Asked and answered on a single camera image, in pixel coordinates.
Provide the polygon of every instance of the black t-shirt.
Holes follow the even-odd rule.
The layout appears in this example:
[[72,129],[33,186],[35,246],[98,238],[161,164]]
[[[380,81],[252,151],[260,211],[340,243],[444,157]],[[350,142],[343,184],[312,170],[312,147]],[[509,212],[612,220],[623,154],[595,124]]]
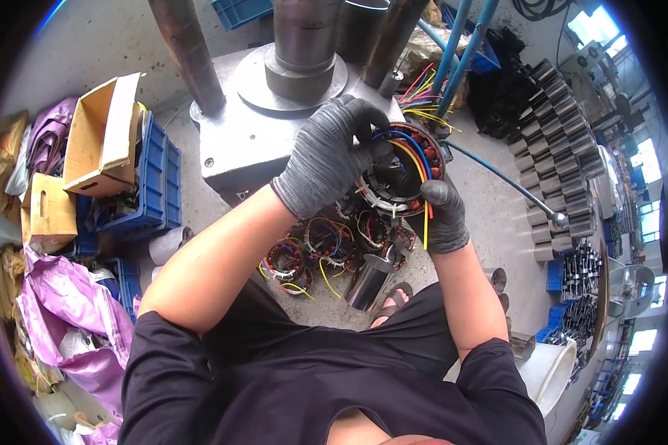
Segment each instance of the black t-shirt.
[[198,336],[141,316],[122,389],[121,444],[324,444],[359,407],[391,436],[466,444],[546,444],[509,343],[473,349],[457,383],[430,378],[382,340],[313,327],[258,360],[208,366]]

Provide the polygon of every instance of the hand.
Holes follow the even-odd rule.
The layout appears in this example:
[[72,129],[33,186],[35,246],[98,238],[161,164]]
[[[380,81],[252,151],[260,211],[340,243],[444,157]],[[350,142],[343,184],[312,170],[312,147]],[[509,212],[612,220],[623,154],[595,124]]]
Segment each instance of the hand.
[[270,182],[294,216],[309,218],[341,198],[374,159],[391,153],[389,142],[372,140],[372,124],[389,128],[383,111],[352,95],[324,104],[305,122],[285,171]]
[[[445,254],[468,244],[470,233],[465,226],[465,203],[450,178],[431,179],[420,187],[421,196],[433,206],[433,219],[428,220],[428,252]],[[424,215],[406,218],[416,234],[423,237]]]

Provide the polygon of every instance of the concrete floor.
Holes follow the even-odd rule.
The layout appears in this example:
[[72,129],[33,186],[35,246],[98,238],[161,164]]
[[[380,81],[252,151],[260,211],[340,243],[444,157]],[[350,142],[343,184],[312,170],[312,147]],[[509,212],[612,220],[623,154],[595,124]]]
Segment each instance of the concrete floor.
[[[162,125],[176,110],[157,113]],[[477,133],[472,116],[465,110],[456,111],[450,122],[462,132],[455,132],[449,139],[467,148],[475,155],[489,161],[506,174],[518,178],[513,156],[502,141]],[[200,174],[199,138],[196,127],[187,110],[178,112],[166,128],[171,141],[181,149],[181,204],[185,225],[198,233],[230,207],[220,196],[205,184]],[[508,316],[513,330],[535,334],[546,325],[549,308],[558,302],[545,291],[546,263],[534,260],[534,244],[525,218],[522,196],[471,159],[454,154],[447,166],[448,172],[466,202],[467,226],[471,239],[484,268],[502,267],[507,272],[505,292],[510,299]],[[141,255],[142,289],[151,283],[154,265],[148,255]],[[418,291],[437,280],[428,254],[419,248],[410,256],[407,265],[390,281],[389,286],[408,281]],[[330,280],[333,288],[344,294],[350,275]],[[311,294],[316,301],[295,298],[271,286],[276,300],[296,323],[304,325],[326,325],[362,330],[370,325],[373,313],[362,313],[346,305],[327,289],[323,280],[315,280]],[[604,351],[600,345],[598,354]],[[563,396],[555,410],[546,419],[546,428],[551,445],[558,444],[579,412],[583,393],[596,373],[590,365],[580,380]]]

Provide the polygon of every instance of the person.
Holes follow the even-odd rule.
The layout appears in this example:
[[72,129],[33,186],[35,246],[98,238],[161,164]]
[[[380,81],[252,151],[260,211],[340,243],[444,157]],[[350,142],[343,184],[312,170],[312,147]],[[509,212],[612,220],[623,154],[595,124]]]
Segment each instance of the person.
[[[134,328],[121,444],[546,442],[450,181],[420,187],[439,282],[416,295],[396,286],[370,329],[298,325],[251,278],[297,220],[390,153],[371,125],[389,121],[364,100],[322,106],[284,172],[169,259]],[[457,382],[444,382],[458,358]]]

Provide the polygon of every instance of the sandal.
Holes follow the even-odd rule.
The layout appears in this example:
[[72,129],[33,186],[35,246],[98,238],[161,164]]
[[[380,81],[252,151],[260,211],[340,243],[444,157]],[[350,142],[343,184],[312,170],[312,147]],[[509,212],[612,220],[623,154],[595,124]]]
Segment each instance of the sandal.
[[391,290],[388,291],[388,294],[386,295],[386,298],[384,298],[384,304],[386,303],[386,299],[391,298],[394,303],[394,305],[390,306],[382,306],[381,309],[379,309],[378,313],[374,316],[374,321],[378,320],[381,317],[391,317],[393,314],[398,312],[398,310],[403,307],[403,305],[406,304],[406,300],[403,299],[401,294],[398,292],[398,290],[401,290],[404,294],[408,296],[408,300],[410,301],[411,297],[413,297],[413,288],[411,288],[411,285],[404,282],[398,283],[396,286],[394,286]]

